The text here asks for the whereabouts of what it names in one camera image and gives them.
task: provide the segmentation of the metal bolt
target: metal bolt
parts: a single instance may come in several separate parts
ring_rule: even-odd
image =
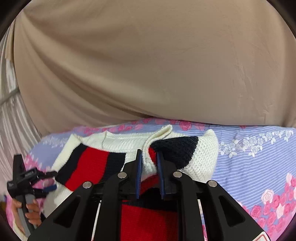
[[[209,181],[208,184],[210,187],[213,187],[213,188],[217,186],[217,182],[214,180]]]
[[[127,174],[125,172],[120,172],[117,175],[119,178],[126,178]]]
[[[174,177],[182,177],[182,173],[181,172],[174,172],[173,176]]]
[[[82,184],[82,186],[84,188],[90,188],[91,187],[91,182],[85,182],[85,183]]]

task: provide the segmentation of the beige cloth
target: beige cloth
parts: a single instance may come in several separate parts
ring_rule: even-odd
[[[146,115],[296,126],[296,40],[266,0],[33,0],[14,62],[42,134]]]

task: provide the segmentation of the black clamp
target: black clamp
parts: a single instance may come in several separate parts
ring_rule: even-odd
[[[263,229],[216,182],[193,181],[174,163],[157,153],[159,188],[166,201],[177,200],[178,240],[202,241],[203,230],[198,200],[201,202],[208,241],[252,241]],[[94,241],[120,240],[122,200],[139,198],[142,172],[141,150],[135,161],[106,182],[85,182],[74,191],[29,237],[29,241],[91,240],[100,205]]]
[[[13,158],[13,180],[7,182],[7,191],[12,198],[22,203],[22,207],[18,208],[17,211],[26,237],[29,237],[37,228],[29,223],[25,216],[25,213],[30,211],[27,209],[26,204],[33,203],[35,198],[45,198],[50,191],[50,189],[38,189],[32,186],[42,179],[52,178],[56,175],[57,172],[55,171],[44,173],[37,168],[26,171],[22,155],[15,155]]]

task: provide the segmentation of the floral bedsheet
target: floral bedsheet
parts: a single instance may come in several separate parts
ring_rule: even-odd
[[[166,124],[172,124],[175,132],[192,136],[214,130],[219,140],[219,155],[212,179],[237,200],[268,233],[271,241],[276,241],[296,213],[294,128],[219,126],[156,118],[108,128],[78,127],[43,138],[25,158],[25,165],[27,169],[49,170],[72,133],[88,136],[106,130],[113,133],[151,132]],[[53,180],[45,180],[36,185],[40,188],[52,184]],[[9,208],[7,218],[11,225],[13,216]]]

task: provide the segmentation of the red fabric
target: red fabric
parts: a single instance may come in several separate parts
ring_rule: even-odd
[[[86,148],[78,160],[77,168],[65,186],[71,191],[76,190],[85,180],[97,184],[104,175],[109,152]]]
[[[177,212],[122,204],[120,241],[177,241]]]
[[[153,175],[145,179],[143,182],[141,182],[140,195],[146,192],[149,188],[154,187],[156,184],[158,184],[158,182],[158,175]]]
[[[156,152],[151,147],[148,148],[148,152],[149,152],[149,155],[150,155],[154,165],[157,166]]]

